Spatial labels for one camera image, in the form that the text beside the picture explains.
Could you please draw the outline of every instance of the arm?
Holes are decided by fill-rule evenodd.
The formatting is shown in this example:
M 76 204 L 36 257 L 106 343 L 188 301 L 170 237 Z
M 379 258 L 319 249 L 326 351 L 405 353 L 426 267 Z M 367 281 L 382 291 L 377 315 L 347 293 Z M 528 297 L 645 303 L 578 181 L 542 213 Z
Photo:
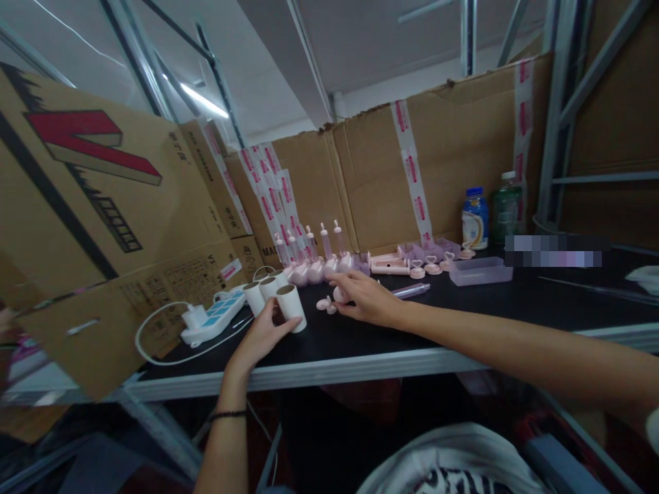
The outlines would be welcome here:
M 659 359 L 626 346 L 525 322 L 398 300 L 357 273 L 334 277 L 352 318 L 414 333 L 563 397 L 601 406 L 645 436 L 659 407 Z
M 294 318 L 281 326 L 275 326 L 274 309 L 275 300 L 271 298 L 229 360 L 222 378 L 222 390 L 216 408 L 218 412 L 245 410 L 247 383 L 252 370 L 301 321 L 301 318 Z M 194 492 L 247 494 L 247 489 L 246 418 L 216 419 Z

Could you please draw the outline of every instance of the blue bottle cap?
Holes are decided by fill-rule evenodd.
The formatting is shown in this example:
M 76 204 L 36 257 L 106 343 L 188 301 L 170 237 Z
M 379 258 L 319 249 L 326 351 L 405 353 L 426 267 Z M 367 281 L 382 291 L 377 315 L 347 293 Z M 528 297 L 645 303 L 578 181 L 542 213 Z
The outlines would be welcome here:
M 467 197 L 469 196 L 480 196 L 483 194 L 483 188 L 482 187 L 472 187 L 471 189 L 467 189 Z

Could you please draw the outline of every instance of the finger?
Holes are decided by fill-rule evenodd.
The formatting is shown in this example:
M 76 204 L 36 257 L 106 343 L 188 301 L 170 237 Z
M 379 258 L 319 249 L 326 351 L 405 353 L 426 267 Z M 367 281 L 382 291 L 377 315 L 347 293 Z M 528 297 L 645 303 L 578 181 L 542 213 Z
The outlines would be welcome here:
M 354 305 L 346 305 L 339 302 L 332 302 L 332 305 L 335 306 L 342 316 L 348 316 L 349 318 L 357 319 L 358 308 Z
M 273 311 L 275 310 L 275 302 L 277 299 L 275 297 L 270 297 L 267 301 L 265 306 L 263 307 L 263 310 L 259 314 L 259 316 L 256 318 L 256 320 L 263 320 L 263 319 L 272 319 L 273 318 Z
M 277 341 L 282 339 L 285 335 L 289 334 L 293 329 L 297 328 L 297 325 L 302 322 L 301 317 L 294 317 L 289 320 L 287 320 L 284 324 L 281 326 L 277 326 L 275 328 L 275 332 L 277 333 Z
M 357 271 L 357 270 L 348 271 L 348 277 L 350 279 L 359 280 L 359 281 L 364 281 L 364 280 L 370 280 L 371 279 L 371 277 L 368 277 L 367 275 L 365 275 L 361 271 Z
M 355 285 L 355 281 L 348 278 L 346 274 L 332 273 L 327 277 L 327 279 L 335 281 L 341 290 L 350 295 L 350 298 L 353 298 L 353 294 L 355 293 L 357 287 Z

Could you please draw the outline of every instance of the white power cord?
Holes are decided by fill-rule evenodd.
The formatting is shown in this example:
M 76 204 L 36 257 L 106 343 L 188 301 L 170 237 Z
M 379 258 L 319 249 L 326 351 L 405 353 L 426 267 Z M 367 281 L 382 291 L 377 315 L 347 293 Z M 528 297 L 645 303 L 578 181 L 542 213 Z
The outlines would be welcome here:
M 254 280 L 256 280 L 256 275 L 259 274 L 259 271 L 262 270 L 262 269 L 265 269 L 265 268 L 269 268 L 269 269 L 271 269 L 273 272 L 277 271 L 277 270 L 274 269 L 272 266 L 261 266 L 261 267 L 258 268 L 256 271 L 254 271 L 254 275 L 252 276 L 252 282 L 254 282 Z
M 139 342 L 139 337 L 141 336 L 142 331 L 144 330 L 144 327 L 145 327 L 145 326 L 148 324 L 148 322 L 153 318 L 153 316 L 155 316 L 155 315 L 156 315 L 157 313 L 159 313 L 160 311 L 166 309 L 167 307 L 171 307 L 172 305 L 178 305 L 178 304 L 184 304 L 184 305 L 187 305 L 187 310 L 188 310 L 188 311 L 192 311 L 192 310 L 194 309 L 194 307 L 192 307 L 192 305 L 189 304 L 188 302 L 171 302 L 171 303 L 165 304 L 165 305 L 163 305 L 162 307 L 160 307 L 159 309 L 156 309 L 155 311 L 153 311 L 153 312 L 151 313 L 151 315 L 148 316 L 148 317 L 144 320 L 144 322 L 140 325 L 140 327 L 138 328 L 138 330 L 137 330 L 137 332 L 136 332 L 136 334 L 135 334 L 135 348 L 137 348 L 137 351 L 139 352 L 139 354 L 140 354 L 142 357 L 144 357 L 144 360 L 146 360 L 147 362 L 151 362 L 152 364 L 157 365 L 157 366 L 172 366 L 172 365 L 179 365 L 179 364 L 182 364 L 183 362 L 188 362 L 188 361 L 190 361 L 190 360 L 196 359 L 197 357 L 201 357 L 201 355 L 203 355 L 204 353 L 208 353 L 208 352 L 210 352 L 210 350 L 214 350 L 214 349 L 216 349 L 218 346 L 220 346 L 220 345 L 221 345 L 222 343 L 224 343 L 225 341 L 230 340 L 231 338 L 233 338 L 234 336 L 236 336 L 239 332 L 241 332 L 243 329 L 245 329 L 245 327 L 246 327 L 250 322 L 252 322 L 252 320 L 254 319 L 254 317 L 250 317 L 250 318 L 248 318 L 248 319 L 245 321 L 245 323 L 244 323 L 240 328 L 238 328 L 234 333 L 232 333 L 230 336 L 227 336 L 225 339 L 223 339 L 223 340 L 220 341 L 219 343 L 215 343 L 215 344 L 214 344 L 213 346 L 211 346 L 210 348 L 205 349 L 203 352 L 195 353 L 195 354 L 194 354 L 193 356 L 191 356 L 191 357 L 184 358 L 184 359 L 182 359 L 182 360 L 177 360 L 176 362 L 158 362 L 157 360 L 152 359 L 152 358 L 151 358 L 151 357 L 150 357 L 150 356 L 144 351 L 144 349 L 142 348 L 142 345 L 141 345 L 140 342 Z
M 252 415 L 254 416 L 254 419 L 258 422 L 258 424 L 261 426 L 263 429 L 263 432 L 266 435 L 266 438 L 270 441 L 270 444 L 273 443 L 273 439 L 270 437 L 270 433 L 266 429 L 266 426 L 263 425 L 263 422 L 261 422 L 261 419 L 259 419 L 259 416 L 256 415 L 256 412 L 254 411 L 254 408 L 252 407 L 252 404 L 247 400 L 247 408 L 249 408 L 249 411 L 252 412 Z M 275 485 L 275 478 L 277 478 L 277 463 L 279 460 L 279 453 L 275 453 L 275 467 L 273 468 L 273 481 L 270 484 L 271 486 Z

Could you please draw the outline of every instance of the black bracelet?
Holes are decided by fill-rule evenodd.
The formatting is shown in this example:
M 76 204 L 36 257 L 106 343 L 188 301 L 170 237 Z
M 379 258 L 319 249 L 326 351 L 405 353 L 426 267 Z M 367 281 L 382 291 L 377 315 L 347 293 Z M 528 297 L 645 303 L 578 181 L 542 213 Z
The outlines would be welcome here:
M 208 421 L 212 422 L 215 419 L 224 419 L 226 417 L 241 417 L 241 416 L 246 416 L 246 415 L 247 415 L 247 410 L 240 410 L 239 412 L 218 412 L 218 413 L 212 414 L 208 418 Z

